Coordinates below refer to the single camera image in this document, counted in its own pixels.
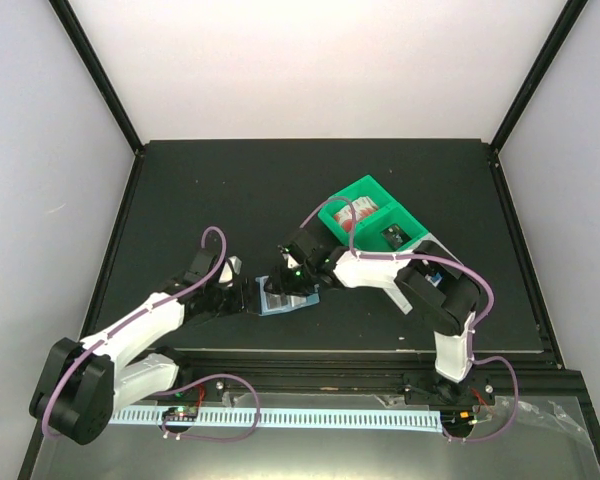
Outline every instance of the green box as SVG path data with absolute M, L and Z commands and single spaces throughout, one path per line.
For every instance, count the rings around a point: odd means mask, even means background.
M 371 175 L 366 175 L 352 183 L 333 197 L 346 197 L 352 202 L 360 197 L 370 197 L 378 206 L 378 211 L 363 218 L 356 224 L 354 246 L 368 252 L 393 252 L 394 250 L 382 236 L 382 231 L 393 224 L 398 224 L 411 240 L 398 251 L 405 250 L 424 237 L 426 228 L 411 215 L 397 200 L 376 182 Z M 318 218 L 324 223 L 343 245 L 349 244 L 349 233 L 346 232 L 333 216 L 340 211 L 346 202 L 331 202 L 318 213 Z

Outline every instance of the black table surface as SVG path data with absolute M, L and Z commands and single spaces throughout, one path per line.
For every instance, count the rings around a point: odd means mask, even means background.
M 96 330 L 185 268 L 209 225 L 226 233 L 228 252 L 243 260 L 243 272 L 266 274 L 278 260 L 279 242 L 319 203 L 366 174 L 493 286 L 495 308 L 480 324 L 475 349 L 541 351 L 479 140 L 150 142 Z M 255 351 L 435 349 L 432 332 L 415 312 L 405 316 L 383 291 L 366 288 L 331 291 L 319 305 L 285 315 L 192 322 L 160 344 Z

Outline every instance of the purple cable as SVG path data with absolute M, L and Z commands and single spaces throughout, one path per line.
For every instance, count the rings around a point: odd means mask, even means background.
M 82 365 L 82 362 L 84 362 L 86 360 L 86 358 L 89 355 L 91 355 L 95 349 L 97 349 L 98 347 L 100 347 L 103 344 L 104 344 L 104 340 L 98 340 L 96 343 L 91 345 L 90 348 L 86 349 L 82 353 L 82 355 L 80 355 L 78 358 L 76 358 L 74 360 L 74 362 L 71 364 L 71 366 L 67 369 L 67 372 L 62 376 L 62 378 L 58 382 L 58 385 L 56 386 L 55 390 L 51 394 L 51 397 L 49 397 L 49 403 L 47 403 L 47 408 L 44 409 L 44 414 L 42 415 L 42 433 L 44 434 L 45 437 L 58 438 L 61 436 L 59 434 L 53 433 L 51 431 L 51 429 L 49 428 L 49 420 L 51 419 L 51 411 L 53 410 L 53 406 L 58 401 L 60 392 L 62 392 L 62 389 L 64 388 L 64 386 L 67 384 L 67 382 L 71 378 L 71 375 L 73 375 L 73 373 L 78 369 L 78 367 L 80 365 Z
M 313 217 L 315 217 L 320 210 L 322 210 L 322 207 L 324 207 L 328 203 L 333 203 L 333 202 L 345 202 L 347 205 L 349 205 L 349 208 L 351 209 L 351 231 L 349 232 L 349 250 L 351 250 L 353 252 L 355 250 L 353 247 L 353 237 L 356 234 L 356 224 L 358 223 L 358 219 L 356 218 L 356 209 L 353 206 L 353 203 L 351 202 L 351 200 L 349 200 L 347 197 L 327 198 L 324 202 L 322 202 L 320 205 L 318 205 L 313 210 L 313 212 L 311 212 L 309 214 L 309 216 L 307 218 L 304 219 L 304 222 L 302 222 L 300 224 L 300 228 L 304 228 L 307 225 L 307 223 L 309 223 L 311 221 L 311 219 Z
M 224 265 L 224 258 L 227 253 L 227 237 L 225 237 L 224 232 L 222 230 L 220 230 L 218 227 L 214 227 L 214 226 L 207 227 L 207 229 L 202 234 L 202 241 L 200 242 L 202 245 L 202 248 L 204 248 L 205 241 L 207 239 L 207 235 L 209 235 L 210 232 L 216 232 L 220 236 L 220 241 L 222 243 L 222 250 L 220 251 L 220 257 L 218 258 L 218 261 L 213 266 L 213 268 L 209 271 L 209 273 L 207 273 L 204 277 L 202 277 L 199 281 L 197 281 L 190 287 L 185 288 L 184 290 L 176 293 L 175 295 L 171 295 L 170 297 L 163 298 L 162 300 L 154 303 L 151 306 L 151 308 L 158 308 L 161 305 L 164 305 L 165 303 L 169 303 L 172 300 L 180 298 L 183 295 L 187 295 L 188 293 L 193 292 L 195 289 L 200 288 L 200 286 L 204 285 L 211 277 L 213 277 L 216 274 L 218 269 L 222 265 Z M 142 317 L 147 312 L 148 312 L 148 310 L 146 308 L 143 308 L 142 310 L 138 310 L 137 312 L 135 312 L 133 315 L 131 315 L 129 318 L 127 318 L 124 322 L 120 323 L 120 325 L 111 329 L 111 331 L 107 334 L 107 339 L 110 339 L 114 335 L 118 334 L 123 328 L 125 328 L 131 322 L 136 321 L 138 318 Z M 51 397 L 49 397 L 49 403 L 47 403 L 47 407 L 44 410 L 44 414 L 42 415 L 42 433 L 44 434 L 45 437 L 58 438 L 60 436 L 60 435 L 56 435 L 55 433 L 53 433 L 51 431 L 51 429 L 49 428 L 49 420 L 51 418 L 51 412 L 53 411 L 53 407 L 56 404 L 56 402 L 58 401 L 58 397 L 60 396 L 62 389 L 65 387 L 65 385 L 71 378 L 71 375 L 73 375 L 73 373 L 80 367 L 80 365 L 82 365 L 84 363 L 84 361 L 89 357 L 89 355 L 91 355 L 94 352 L 94 350 L 96 350 L 97 348 L 102 346 L 104 343 L 105 342 L 103 340 L 98 340 L 90 348 L 85 350 L 84 353 L 82 353 L 82 355 L 80 355 L 78 358 L 76 358 L 73 361 L 71 366 L 67 369 L 65 374 L 62 376 L 62 378 L 58 382 L 58 385 L 56 385 L 56 388 L 53 390 Z
M 240 382 L 242 385 L 247 387 L 247 390 L 249 390 L 253 394 L 253 399 L 256 402 L 256 415 L 253 419 L 253 423 L 251 424 L 251 426 L 249 427 L 249 429 L 246 432 L 241 433 L 240 435 L 236 435 L 235 437 L 218 438 L 218 437 L 208 437 L 206 435 L 180 434 L 179 436 L 181 438 L 188 438 L 188 439 L 192 439 L 192 440 L 205 440 L 208 442 L 216 442 L 216 443 L 232 443 L 232 442 L 238 442 L 240 440 L 244 440 L 249 435 L 251 435 L 253 432 L 255 432 L 256 427 L 258 426 L 258 422 L 260 421 L 260 398 L 258 397 L 258 394 L 256 393 L 255 388 L 253 388 L 253 386 L 249 382 L 247 382 L 244 378 L 238 377 L 236 375 L 231 375 L 229 373 L 220 373 L 220 374 L 216 374 L 216 375 L 209 375 L 207 377 L 200 378 L 200 379 L 196 380 L 195 382 L 191 382 L 190 384 L 185 385 L 184 387 L 176 388 L 174 390 L 167 390 L 166 392 L 154 393 L 153 395 L 159 395 L 159 396 L 175 395 L 176 393 L 184 392 L 185 390 L 189 390 L 193 387 L 197 387 L 198 385 L 201 385 L 210 380 L 215 380 L 217 378 L 228 378 L 230 380 L 235 380 L 236 382 Z M 167 419 L 165 418 L 165 420 L 162 422 L 162 431 L 164 432 L 164 434 L 165 435 L 173 435 L 174 437 L 177 437 L 178 434 L 167 431 L 166 423 L 167 423 Z
M 516 419 L 516 415 L 518 414 L 518 402 L 520 400 L 519 392 L 518 392 L 518 377 L 516 376 L 516 372 L 513 369 L 513 365 L 511 365 L 509 360 L 507 360 L 504 357 L 501 357 L 500 355 L 495 355 L 493 357 L 485 358 L 484 360 L 474 360 L 473 364 L 474 365 L 484 365 L 486 363 L 491 363 L 491 362 L 504 363 L 504 365 L 509 369 L 509 372 L 511 373 L 511 380 L 513 381 L 513 411 L 511 412 L 511 416 L 509 417 L 507 422 L 502 427 L 500 427 L 498 430 L 496 430 L 493 433 L 490 433 L 489 435 L 485 435 L 484 437 L 480 437 L 480 438 L 454 437 L 449 432 L 447 432 L 446 428 L 442 427 L 442 432 L 443 432 L 444 436 L 447 437 L 450 442 L 451 441 L 458 441 L 458 442 L 463 442 L 463 443 L 486 442 L 488 440 L 493 440 L 494 438 L 499 437 L 504 432 L 506 432 L 511 427 L 511 425 L 513 425 L 513 422 Z
M 471 322 L 469 324 L 469 332 L 467 333 L 467 354 L 469 356 L 470 359 L 473 359 L 473 333 L 474 330 L 476 328 L 476 325 L 478 325 L 478 323 L 480 323 L 487 315 L 489 315 L 489 312 L 491 312 L 491 310 L 493 309 L 493 304 L 495 303 L 495 295 L 493 293 L 493 289 L 491 288 L 491 285 L 489 285 L 489 283 L 480 275 L 478 274 L 476 271 L 471 270 L 469 267 L 464 266 L 461 263 L 458 263 L 454 260 L 449 260 L 446 258 L 442 258 L 442 257 L 435 257 L 433 255 L 425 255 L 422 253 L 403 253 L 403 254 L 397 254 L 397 255 L 393 255 L 393 254 L 373 254 L 373 253 L 369 253 L 369 252 L 362 252 L 362 251 L 354 251 L 352 252 L 353 255 L 356 255 L 357 253 L 359 253 L 358 258 L 366 258 L 368 260 L 426 260 L 428 262 L 434 262 L 434 263 L 439 263 L 442 265 L 447 265 L 449 267 L 453 267 L 456 270 L 460 270 L 462 273 L 464 273 L 465 275 L 469 276 L 471 279 L 473 279 L 476 283 L 478 283 L 482 289 L 485 291 L 485 293 L 487 294 L 487 305 L 484 307 L 484 309 L 478 314 L 476 315 L 476 318 L 474 318 L 473 322 Z

